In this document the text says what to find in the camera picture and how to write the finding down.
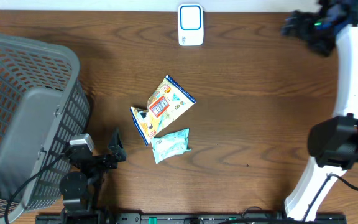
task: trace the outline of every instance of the snack package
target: snack package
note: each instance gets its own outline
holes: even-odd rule
[[[157,133],[195,103],[196,99],[167,75],[147,100],[147,110],[131,107],[132,119],[148,145]]]
[[[187,149],[188,136],[189,129],[186,128],[160,138],[153,138],[152,145],[155,163],[158,164],[160,161],[174,155],[190,152],[191,149]]]

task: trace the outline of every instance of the wooden table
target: wooden table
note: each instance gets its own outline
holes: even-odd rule
[[[310,127],[334,108],[337,53],[323,58],[280,36],[287,16],[206,13],[199,47],[179,46],[174,12],[0,11],[0,32],[65,45],[80,58],[94,104],[87,132],[103,153],[118,126],[128,155],[106,176],[100,205],[228,213],[281,209],[305,168]],[[190,128],[193,151],[155,164],[129,107],[146,107],[166,74],[198,102],[161,134]],[[346,179],[358,185],[358,164]],[[61,209],[60,201],[39,213]],[[358,192],[338,182],[320,211],[358,223]]]

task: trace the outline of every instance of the black cable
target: black cable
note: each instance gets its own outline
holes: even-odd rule
[[[336,175],[336,174],[328,174],[326,180],[324,181],[324,183],[321,185],[320,189],[317,191],[317,194],[314,196],[313,200],[311,201],[311,203],[309,204],[309,207],[303,217],[303,221],[306,220],[306,217],[309,215],[309,212],[311,210],[311,208],[313,207],[314,203],[316,202],[318,196],[320,195],[321,191],[323,191],[325,185],[328,183],[328,181],[331,179],[331,177],[336,177],[338,178],[340,181],[342,181],[344,184],[346,184],[348,187],[350,187],[353,190],[358,191],[358,187],[356,187],[355,185],[352,185],[351,183],[349,183],[347,180],[343,179],[342,177]]]
[[[247,213],[249,210],[252,210],[252,209],[254,209],[254,208],[258,208],[259,210],[263,210],[263,209],[261,209],[261,208],[258,207],[258,206],[248,207],[248,208],[242,213],[241,218],[242,218],[242,219],[245,219],[245,218],[246,218],[246,213]]]
[[[349,183],[347,180],[343,179],[342,177],[340,177],[340,176],[338,176],[336,174],[330,174],[330,176],[338,178],[340,181],[342,181],[344,184],[346,184],[351,189],[358,191],[358,187],[352,185],[351,183]]]
[[[13,200],[16,198],[16,196],[20,193],[20,191],[22,191],[24,189],[24,187],[27,186],[27,184],[29,184],[31,181],[33,181],[35,178],[39,177],[41,174],[43,174],[45,171],[49,170],[51,167],[53,167],[53,165],[55,165],[55,163],[57,163],[61,158],[63,158],[63,155],[59,155],[58,157],[56,157],[56,159],[54,161],[52,161],[50,164],[48,164],[47,166],[45,166],[42,170],[40,170],[38,173],[36,173],[35,175],[33,175],[32,177],[30,177],[30,179],[26,180],[16,191],[15,193],[10,197],[6,208],[5,208],[5,214],[4,214],[4,218],[5,218],[5,224],[9,224],[9,219],[8,219],[8,214],[9,214],[9,208],[12,205]]]
[[[276,219],[276,218],[242,218],[242,219],[238,219],[238,220],[228,220],[228,221],[224,221],[221,222],[220,224],[235,224],[235,223],[248,223],[248,222],[252,222],[252,223],[294,223],[294,224],[322,224],[319,222],[304,222],[304,221],[296,221],[296,220],[292,220],[292,219]]]

